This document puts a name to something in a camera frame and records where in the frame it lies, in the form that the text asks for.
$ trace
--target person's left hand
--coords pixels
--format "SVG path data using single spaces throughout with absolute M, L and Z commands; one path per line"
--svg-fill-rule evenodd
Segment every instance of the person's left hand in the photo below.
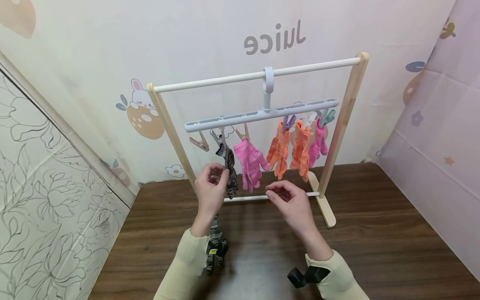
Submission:
M 195 180 L 198 212 L 190 229 L 193 236 L 202 237 L 208 234 L 215 215 L 223 205 L 228 174 L 228 169 L 223 170 L 221 164 L 208 164 L 200 171 Z

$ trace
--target wall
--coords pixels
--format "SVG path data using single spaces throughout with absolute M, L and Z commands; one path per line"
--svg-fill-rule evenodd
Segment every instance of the wall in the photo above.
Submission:
M 121 199 L 3 74 L 0 141 L 0 299 L 87 299 L 133 195 Z
M 12 8 L 15 24 L 4 17 L 0 50 L 105 162 L 117 161 L 135 192 L 137 182 L 185 178 L 159 117 L 148 106 L 149 82 L 291 67 L 351 58 L 359 51 L 369 52 L 371 60 L 337 163 L 376 159 L 404 108 L 403 88 L 413 77 L 405 65 L 427 60 L 454 0 L 123 0 L 101 5 L 32 0 L 33 9 L 29 0 L 22 3 Z M 272 106 L 341 99 L 348 74 L 343 68 L 276 78 Z M 198 172 L 221 159 L 189 143 L 190 136 L 199 136 L 187 134 L 183 124 L 259 109 L 262 82 L 163 98 Z M 252 142 L 264 154 L 278 121 L 249 124 Z M 227 131 L 231 146 L 240 142 L 233 128 Z M 208 133 L 207 139 L 213 145 Z
M 456 2 L 378 164 L 480 280 L 479 13 Z

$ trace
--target star illustration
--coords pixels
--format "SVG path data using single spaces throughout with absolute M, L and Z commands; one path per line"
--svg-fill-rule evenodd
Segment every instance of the star illustration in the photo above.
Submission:
M 455 161 L 452 159 L 451 156 L 449 156 L 449 157 L 444 157 L 444 160 L 445 160 L 445 163 L 446 163 L 447 165 L 451 165 L 451 166 L 452 166 L 452 165 L 455 163 Z

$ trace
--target wooden base foot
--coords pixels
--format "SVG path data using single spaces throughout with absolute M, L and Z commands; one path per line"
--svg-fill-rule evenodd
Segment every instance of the wooden base foot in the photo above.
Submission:
M 310 184 L 312 191 L 318 191 L 319 183 L 317 176 L 311 171 L 308 171 L 308 183 Z M 320 211 L 324 216 L 327 227 L 332 228 L 336 224 L 336 219 L 333 214 L 332 208 L 330 207 L 330 204 L 328 204 L 327 198 L 325 196 L 323 196 L 322 198 L 320 196 L 315 196 L 315 198 L 317 199 L 318 206 L 320 206 Z

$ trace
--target orange glove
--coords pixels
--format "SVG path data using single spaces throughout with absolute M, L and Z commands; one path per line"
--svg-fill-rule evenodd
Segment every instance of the orange glove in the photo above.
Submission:
M 302 129 L 301 121 L 295 124 L 295 144 L 292 151 L 292 162 L 290 168 L 299 169 L 300 176 L 303 181 L 308 181 L 308 163 L 310 161 L 310 155 L 308 154 L 308 139 L 310 137 L 310 130 L 308 128 Z
M 271 170 L 275 163 L 278 162 L 274 171 L 278 180 L 282 180 L 283 174 L 287 171 L 288 143 L 290 141 L 290 133 L 288 131 L 282 132 L 282 125 L 283 122 L 280 122 L 266 158 Z

